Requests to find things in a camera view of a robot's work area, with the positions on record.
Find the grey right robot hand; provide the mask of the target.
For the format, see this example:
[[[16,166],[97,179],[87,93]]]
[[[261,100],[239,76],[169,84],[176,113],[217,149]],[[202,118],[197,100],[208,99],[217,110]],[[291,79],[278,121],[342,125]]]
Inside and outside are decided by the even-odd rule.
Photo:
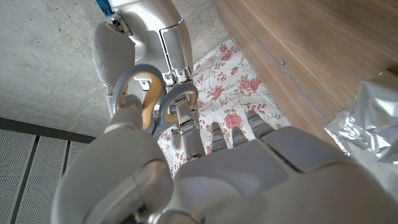
[[[156,67],[167,88],[192,79],[193,53],[184,18],[171,0],[99,0],[106,22],[91,38],[98,78],[112,95],[119,77],[139,64]]]

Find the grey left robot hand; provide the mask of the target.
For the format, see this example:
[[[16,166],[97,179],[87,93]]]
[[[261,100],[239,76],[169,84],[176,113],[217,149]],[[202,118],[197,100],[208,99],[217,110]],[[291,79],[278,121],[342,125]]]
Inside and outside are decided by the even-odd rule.
[[[142,103],[123,99],[106,131],[64,173],[52,223],[396,223],[397,202],[339,149],[297,128],[184,163],[171,174],[141,129]]]

